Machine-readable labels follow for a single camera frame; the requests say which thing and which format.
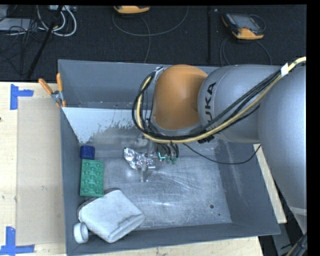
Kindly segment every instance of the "folded cloth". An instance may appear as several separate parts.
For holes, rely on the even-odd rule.
[[[113,243],[139,227],[146,217],[120,189],[114,189],[81,205],[78,218],[90,231]]]

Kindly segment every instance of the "gray metal bin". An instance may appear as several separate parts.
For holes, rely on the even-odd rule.
[[[218,164],[180,146],[176,164],[161,163],[148,182],[139,181],[123,157],[140,132],[130,120],[131,107],[144,78],[169,65],[62,60],[58,71],[67,107],[60,110],[66,253],[83,255],[279,234],[280,229],[257,157],[244,164]],[[211,73],[217,67],[200,69]],[[148,92],[152,104],[153,87]],[[104,162],[104,188],[120,188],[146,215],[145,222],[122,239],[107,243],[90,236],[77,244],[73,227],[79,196],[80,147],[91,144]],[[220,162],[241,162],[253,145],[191,143]]]

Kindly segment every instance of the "wooden table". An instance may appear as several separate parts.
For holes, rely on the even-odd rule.
[[[33,90],[10,110],[11,84]],[[49,84],[55,91],[57,84]],[[35,244],[29,255],[65,255],[59,109],[38,83],[0,82],[0,245],[6,227],[16,245]],[[257,152],[276,218],[285,223],[273,178]],[[104,254],[107,256],[262,256],[258,237],[201,242]]]

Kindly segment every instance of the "green plastic block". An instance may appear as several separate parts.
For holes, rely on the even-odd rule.
[[[82,160],[80,196],[96,198],[104,196],[103,161]]]

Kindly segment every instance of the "yellow cable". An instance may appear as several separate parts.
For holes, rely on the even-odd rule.
[[[306,57],[301,57],[301,58],[298,58],[296,59],[293,63],[291,63],[289,66],[288,66],[288,69],[287,71],[290,72],[296,65],[298,65],[299,63],[302,63],[302,62],[305,62],[307,60]],[[206,133],[204,134],[201,134],[201,135],[198,135],[198,136],[195,136],[195,137],[191,137],[191,138],[186,138],[186,139],[161,139],[161,138],[155,138],[155,137],[152,137],[146,133],[143,132],[143,135],[153,141],[153,142],[156,142],[156,143],[161,143],[161,144],[167,144],[167,143],[189,143],[189,142],[194,142],[194,141],[198,141],[198,140],[201,140],[201,139],[204,139],[210,135],[213,135],[213,134],[216,134],[218,133],[219,131],[221,131],[222,129],[224,129],[225,127],[231,125],[232,123],[236,122],[238,119],[241,118],[241,116],[249,111],[250,109],[252,109],[259,101],[262,100],[262,98],[267,94],[267,92],[282,78],[282,75],[279,74],[275,80],[270,83],[270,85],[255,99],[253,100],[248,106],[246,106],[243,110],[241,110],[238,114],[236,114],[235,116],[233,116],[232,118],[230,118],[228,121],[225,121],[223,123],[221,123],[220,125],[218,125],[216,128],[213,128],[209,131],[207,131]],[[143,90],[146,85],[148,84],[149,80],[151,79],[151,76],[146,80],[146,82],[143,84],[143,86],[141,87],[141,90]],[[141,129],[143,129],[142,127],[142,124],[141,124],[141,120],[140,120],[140,104],[141,104],[141,99],[142,99],[142,95],[139,96],[138,98],[138,101],[137,101],[137,105],[136,105],[136,115],[137,115],[137,124],[139,125],[139,127]]]

